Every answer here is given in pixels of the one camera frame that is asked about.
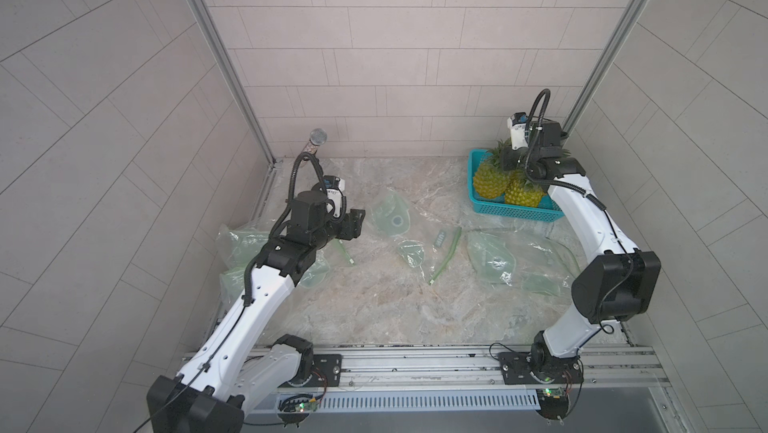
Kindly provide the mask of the orange pineapple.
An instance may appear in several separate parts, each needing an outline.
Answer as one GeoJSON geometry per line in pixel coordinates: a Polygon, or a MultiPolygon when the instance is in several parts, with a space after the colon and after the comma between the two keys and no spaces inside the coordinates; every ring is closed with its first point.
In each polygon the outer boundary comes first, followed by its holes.
{"type": "Polygon", "coordinates": [[[499,140],[497,145],[490,151],[491,159],[494,162],[502,162],[505,156],[511,151],[512,147],[509,138],[505,140],[499,140]]]}

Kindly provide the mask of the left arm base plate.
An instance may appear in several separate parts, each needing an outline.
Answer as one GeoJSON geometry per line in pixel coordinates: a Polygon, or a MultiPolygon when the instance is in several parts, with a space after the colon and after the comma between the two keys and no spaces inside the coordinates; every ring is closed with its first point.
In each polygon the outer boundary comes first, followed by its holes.
{"type": "Polygon", "coordinates": [[[294,378],[283,384],[290,388],[338,387],[342,371],[343,356],[340,354],[319,354],[313,357],[306,378],[294,378]]]}

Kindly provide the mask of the yellow pineapple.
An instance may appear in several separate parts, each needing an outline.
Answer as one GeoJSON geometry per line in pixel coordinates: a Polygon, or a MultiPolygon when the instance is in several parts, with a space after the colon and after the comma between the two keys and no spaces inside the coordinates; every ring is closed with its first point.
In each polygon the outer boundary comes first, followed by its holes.
{"type": "Polygon", "coordinates": [[[508,205],[537,208],[545,196],[544,190],[528,180],[522,169],[518,169],[510,175],[504,202],[508,205]]]}

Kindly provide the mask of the yellow pineapple zip bag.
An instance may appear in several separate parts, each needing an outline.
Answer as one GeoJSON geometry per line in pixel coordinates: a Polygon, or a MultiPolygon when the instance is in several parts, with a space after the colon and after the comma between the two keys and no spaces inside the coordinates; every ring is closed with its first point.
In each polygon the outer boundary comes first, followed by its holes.
{"type": "Polygon", "coordinates": [[[466,251],[483,286],[563,298],[580,274],[566,246],[524,231],[475,229],[466,234],[466,251]]]}

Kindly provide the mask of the orange pineapple zip bag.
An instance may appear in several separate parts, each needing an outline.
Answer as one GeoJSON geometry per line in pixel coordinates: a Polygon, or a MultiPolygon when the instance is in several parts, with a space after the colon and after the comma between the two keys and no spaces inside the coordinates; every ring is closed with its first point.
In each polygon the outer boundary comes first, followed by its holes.
{"type": "Polygon", "coordinates": [[[299,286],[312,289],[323,283],[334,271],[352,267],[356,261],[339,239],[334,239],[316,255],[314,264],[305,272],[299,286]]]}

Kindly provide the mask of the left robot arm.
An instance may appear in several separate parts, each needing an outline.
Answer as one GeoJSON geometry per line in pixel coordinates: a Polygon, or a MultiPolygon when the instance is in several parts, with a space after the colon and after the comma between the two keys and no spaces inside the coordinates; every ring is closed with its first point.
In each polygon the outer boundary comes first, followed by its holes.
{"type": "Polygon", "coordinates": [[[244,270],[244,290],[200,350],[147,393],[155,432],[239,432],[247,415],[282,384],[311,374],[312,344],[280,338],[249,360],[256,340],[334,239],[360,236],[364,211],[348,209],[343,180],[327,177],[288,201],[286,215],[244,270]]]}

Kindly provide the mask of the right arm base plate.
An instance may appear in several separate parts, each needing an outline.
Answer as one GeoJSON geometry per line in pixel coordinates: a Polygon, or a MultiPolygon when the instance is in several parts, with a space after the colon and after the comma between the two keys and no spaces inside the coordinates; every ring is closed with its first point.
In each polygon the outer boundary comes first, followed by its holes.
{"type": "Polygon", "coordinates": [[[505,385],[574,385],[584,380],[584,368],[578,357],[538,358],[527,352],[501,352],[496,355],[505,385]]]}

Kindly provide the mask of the zip-top bag green pineapple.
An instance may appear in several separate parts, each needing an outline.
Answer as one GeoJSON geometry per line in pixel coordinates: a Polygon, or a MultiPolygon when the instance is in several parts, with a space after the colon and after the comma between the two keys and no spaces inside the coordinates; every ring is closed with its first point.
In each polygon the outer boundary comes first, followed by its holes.
{"type": "Polygon", "coordinates": [[[219,276],[221,301],[226,310],[240,298],[245,266],[261,251],[268,238],[268,232],[253,227],[236,230],[226,225],[220,227],[216,247],[226,266],[226,271],[219,276]]]}

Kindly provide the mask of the bagged pineapple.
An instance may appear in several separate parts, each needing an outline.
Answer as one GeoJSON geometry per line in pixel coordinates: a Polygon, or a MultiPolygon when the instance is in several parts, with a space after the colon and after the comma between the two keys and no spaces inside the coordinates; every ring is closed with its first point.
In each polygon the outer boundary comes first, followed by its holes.
{"type": "Polygon", "coordinates": [[[511,175],[504,171],[501,163],[501,153],[504,144],[489,150],[473,175],[473,188],[476,194],[487,200],[501,197],[508,188],[511,175]]]}

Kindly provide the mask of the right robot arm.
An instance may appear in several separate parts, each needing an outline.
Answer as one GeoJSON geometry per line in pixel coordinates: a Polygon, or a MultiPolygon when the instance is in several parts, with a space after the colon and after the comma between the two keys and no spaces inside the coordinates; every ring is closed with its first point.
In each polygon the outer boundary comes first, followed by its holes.
{"type": "Polygon", "coordinates": [[[571,285],[571,305],[539,332],[528,355],[535,381],[574,381],[579,352],[609,322],[647,311],[661,270],[658,256],[642,251],[615,224],[597,198],[585,169],[563,153],[558,123],[517,113],[507,121],[510,143],[501,152],[505,170],[518,167],[541,187],[573,228],[588,261],[571,285]]]}

